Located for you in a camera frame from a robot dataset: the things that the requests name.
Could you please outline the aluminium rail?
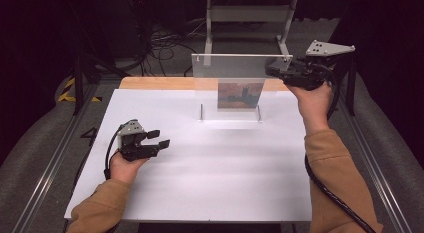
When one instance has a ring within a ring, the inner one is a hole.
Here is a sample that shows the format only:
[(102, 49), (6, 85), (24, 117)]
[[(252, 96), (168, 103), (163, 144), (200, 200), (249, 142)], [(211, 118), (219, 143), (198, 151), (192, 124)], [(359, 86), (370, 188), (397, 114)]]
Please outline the aluminium rail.
[(91, 99), (96, 93), (97, 88), (97, 84), (87, 86), (80, 110), (70, 118), (70, 121), (67, 124), (67, 127), (65, 128), (64, 133), (62, 134), (62, 137), (50, 158), (50, 161), (43, 171), (43, 174), (37, 181), (37, 185), (11, 233), (26, 233), (29, 226), (32, 224), (33, 219), (37, 214), (37, 211), (39, 210), (42, 202), (44, 201), (60, 168), (65, 152), (69, 148), (71, 138), (73, 137), (79, 123), (81, 122), (87, 106), (91, 102)]
[(340, 90), (337, 108), (330, 123), (341, 135), (366, 181), (377, 218), (384, 225), (384, 233), (413, 233), (364, 131), (356, 117), (350, 114), (346, 101), (344, 91)]

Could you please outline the white board mat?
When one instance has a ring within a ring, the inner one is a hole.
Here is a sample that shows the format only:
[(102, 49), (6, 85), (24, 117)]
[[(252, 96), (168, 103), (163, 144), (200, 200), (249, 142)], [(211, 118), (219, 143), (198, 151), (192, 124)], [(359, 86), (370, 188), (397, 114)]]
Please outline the white board mat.
[(120, 124), (138, 120), (170, 145), (140, 169), (124, 217), (144, 222), (281, 222), (311, 218), (297, 100), (265, 92), (250, 122), (213, 121), (191, 90), (114, 91), (69, 202), (104, 179)]

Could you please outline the yellow black hazard tape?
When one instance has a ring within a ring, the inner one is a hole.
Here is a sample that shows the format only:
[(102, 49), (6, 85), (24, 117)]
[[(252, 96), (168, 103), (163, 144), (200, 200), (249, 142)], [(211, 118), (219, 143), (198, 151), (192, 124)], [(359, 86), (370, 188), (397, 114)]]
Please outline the yellow black hazard tape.
[(71, 88), (74, 86), (74, 84), (75, 84), (75, 78), (71, 77), (68, 80), (68, 82), (65, 84), (65, 87), (62, 90), (62, 92), (60, 93), (58, 97), (58, 102), (75, 102), (76, 101), (75, 96), (70, 96), (70, 91), (71, 91)]

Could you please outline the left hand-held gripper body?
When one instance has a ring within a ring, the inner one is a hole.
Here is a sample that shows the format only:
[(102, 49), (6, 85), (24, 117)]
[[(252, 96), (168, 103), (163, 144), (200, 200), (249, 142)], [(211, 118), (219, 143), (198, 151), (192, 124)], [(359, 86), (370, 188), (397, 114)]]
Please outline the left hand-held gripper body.
[(146, 131), (139, 121), (130, 120), (118, 131), (118, 151), (128, 161), (156, 157), (159, 145), (143, 145), (146, 140)]

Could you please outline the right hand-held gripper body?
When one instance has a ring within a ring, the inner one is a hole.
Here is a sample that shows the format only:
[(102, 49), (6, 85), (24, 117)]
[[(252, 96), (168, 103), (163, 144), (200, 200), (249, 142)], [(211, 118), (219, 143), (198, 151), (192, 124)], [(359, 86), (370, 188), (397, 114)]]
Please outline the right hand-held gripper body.
[(281, 79), (285, 85), (311, 91), (319, 88), (325, 81), (335, 82), (331, 66), (352, 56), (354, 46), (338, 45), (314, 40), (306, 50), (305, 57), (293, 60)]

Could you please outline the person's left hand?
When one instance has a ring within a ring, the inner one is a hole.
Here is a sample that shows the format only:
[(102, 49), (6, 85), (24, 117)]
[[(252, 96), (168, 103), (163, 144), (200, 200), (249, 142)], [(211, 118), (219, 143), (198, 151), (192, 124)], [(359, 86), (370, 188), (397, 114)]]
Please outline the person's left hand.
[(127, 161), (122, 157), (120, 152), (117, 152), (111, 158), (110, 178), (114, 180), (119, 180), (126, 184), (132, 184), (137, 177), (138, 170), (146, 162), (147, 159)]

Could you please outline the person's right hand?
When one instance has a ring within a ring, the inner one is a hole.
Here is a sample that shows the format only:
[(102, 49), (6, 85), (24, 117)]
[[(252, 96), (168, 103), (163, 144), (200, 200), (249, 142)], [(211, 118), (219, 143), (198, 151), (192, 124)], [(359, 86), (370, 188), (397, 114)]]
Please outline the person's right hand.
[(298, 100), (298, 109), (307, 135), (329, 128), (327, 110), (332, 90), (327, 83), (311, 91), (294, 86), (289, 86), (288, 89)]

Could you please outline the white metal stand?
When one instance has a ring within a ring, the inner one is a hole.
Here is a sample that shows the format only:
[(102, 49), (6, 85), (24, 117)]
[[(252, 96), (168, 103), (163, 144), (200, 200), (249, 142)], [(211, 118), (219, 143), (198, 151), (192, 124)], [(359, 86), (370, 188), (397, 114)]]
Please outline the white metal stand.
[(214, 22), (272, 22), (280, 23), (282, 31), (276, 36), (282, 55), (288, 55), (286, 39), (296, 10), (297, 1), (291, 0), (284, 5), (215, 5), (212, 0), (206, 3), (206, 41), (203, 64), (211, 65)]

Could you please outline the picture card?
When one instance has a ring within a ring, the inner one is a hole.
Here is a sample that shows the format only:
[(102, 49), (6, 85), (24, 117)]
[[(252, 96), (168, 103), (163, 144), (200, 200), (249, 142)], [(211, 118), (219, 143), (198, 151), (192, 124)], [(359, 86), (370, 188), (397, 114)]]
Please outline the picture card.
[(217, 107), (219, 109), (255, 109), (258, 105), (263, 83), (218, 84)]

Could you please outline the clear acrylic photo frame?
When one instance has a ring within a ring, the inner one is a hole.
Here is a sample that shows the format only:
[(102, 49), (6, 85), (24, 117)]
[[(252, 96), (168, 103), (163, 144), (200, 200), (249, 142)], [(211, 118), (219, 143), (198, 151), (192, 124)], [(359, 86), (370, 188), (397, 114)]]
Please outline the clear acrylic photo frame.
[[(263, 98), (271, 76), (265, 74), (268, 58), (285, 58), (292, 55), (269, 54), (213, 54), (209, 67), (203, 64), (204, 54), (192, 54), (192, 71), (196, 96), (196, 108), (200, 121), (218, 122), (261, 122)], [(218, 84), (263, 83), (262, 93), (255, 109), (219, 109)]]

